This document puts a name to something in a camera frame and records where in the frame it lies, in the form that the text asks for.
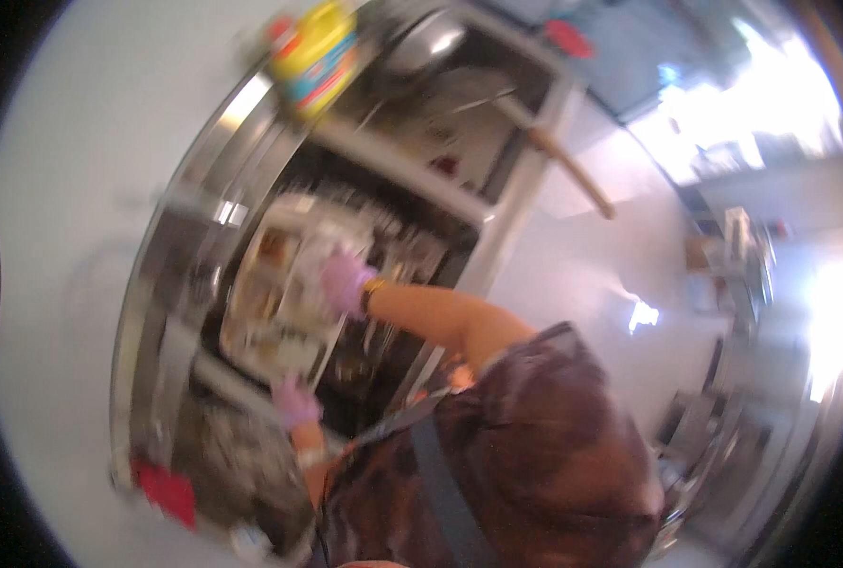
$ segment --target red cloth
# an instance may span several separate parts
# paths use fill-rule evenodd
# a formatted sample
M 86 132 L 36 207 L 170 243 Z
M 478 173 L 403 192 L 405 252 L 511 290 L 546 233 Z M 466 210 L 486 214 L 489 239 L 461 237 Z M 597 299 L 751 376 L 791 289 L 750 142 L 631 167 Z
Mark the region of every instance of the red cloth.
M 171 473 L 164 467 L 145 461 L 135 461 L 133 467 L 147 501 L 194 530 L 194 488 L 190 480 L 180 473 Z

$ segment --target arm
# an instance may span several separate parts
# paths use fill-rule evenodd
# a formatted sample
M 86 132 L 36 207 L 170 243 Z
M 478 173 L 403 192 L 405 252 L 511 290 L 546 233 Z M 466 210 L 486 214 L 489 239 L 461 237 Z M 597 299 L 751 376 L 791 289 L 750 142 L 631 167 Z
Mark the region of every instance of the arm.
M 290 436 L 296 455 L 323 451 L 325 447 L 323 430 L 320 428 L 320 422 L 317 421 L 295 426 L 292 428 Z M 334 463 L 336 463 L 336 458 L 320 461 L 302 471 L 305 486 L 308 487 L 308 494 L 311 497 L 311 504 L 315 509 L 320 504 L 320 498 L 323 496 L 323 485 L 327 480 L 327 473 L 333 467 Z
M 503 308 L 466 293 L 435 286 L 383 286 L 368 303 L 370 317 L 461 353 L 477 372 L 535 330 Z

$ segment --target utensil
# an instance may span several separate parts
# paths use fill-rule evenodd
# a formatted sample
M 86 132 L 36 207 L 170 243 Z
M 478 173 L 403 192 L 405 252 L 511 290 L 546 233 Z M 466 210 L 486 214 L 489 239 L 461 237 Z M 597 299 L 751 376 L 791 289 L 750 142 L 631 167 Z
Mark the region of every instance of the utensil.
M 397 35 L 380 57 L 372 80 L 371 88 L 379 100 L 356 130 L 364 128 L 389 100 L 414 93 L 456 51 L 465 36 L 465 27 L 447 8 L 429 12 Z
M 459 67 L 439 74 L 433 88 L 436 89 L 435 92 L 449 93 L 448 97 L 440 98 L 441 101 L 449 102 L 440 104 L 449 105 L 449 107 L 432 109 L 435 113 L 455 114 L 480 105 L 493 105 L 526 133 L 529 142 L 560 162 L 576 179 L 605 219 L 614 218 L 616 215 L 614 206 L 597 187 L 591 176 L 570 157 L 557 140 L 535 124 L 535 117 L 529 109 L 513 96 L 516 88 L 505 74 L 496 69 Z

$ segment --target red lid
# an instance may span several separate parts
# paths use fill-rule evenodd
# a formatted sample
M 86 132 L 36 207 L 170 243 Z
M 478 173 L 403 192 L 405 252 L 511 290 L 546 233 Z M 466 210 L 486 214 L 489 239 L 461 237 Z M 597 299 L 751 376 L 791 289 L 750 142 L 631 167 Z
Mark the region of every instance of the red lid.
M 295 27 L 295 18 L 288 15 L 273 18 L 264 30 L 264 36 L 273 51 L 280 55 L 289 53 L 302 42 Z
M 544 31 L 554 44 L 573 57 L 591 59 L 595 54 L 591 44 L 578 29 L 562 20 L 548 20 Z

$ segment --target wooden handle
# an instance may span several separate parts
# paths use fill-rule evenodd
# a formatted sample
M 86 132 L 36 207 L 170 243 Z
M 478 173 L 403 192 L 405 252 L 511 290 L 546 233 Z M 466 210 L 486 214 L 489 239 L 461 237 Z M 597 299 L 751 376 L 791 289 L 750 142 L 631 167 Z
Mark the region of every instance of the wooden handle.
M 579 164 L 573 161 L 569 154 L 557 144 L 553 136 L 538 127 L 532 127 L 529 128 L 529 140 L 535 143 L 535 145 L 546 152 L 550 157 L 560 162 L 563 167 L 567 169 L 570 175 L 576 178 L 576 181 L 579 182 L 579 185 L 582 186 L 582 189 L 585 190 L 589 199 L 591 199 L 592 203 L 594 203 L 598 210 L 601 211 L 601 214 L 604 215 L 605 219 L 613 219 L 617 215 L 617 210 L 614 208 L 614 205 L 610 204 L 608 198 L 604 196 L 604 193 L 600 189 L 598 189 L 591 176 L 586 174 L 585 171 L 579 167 Z

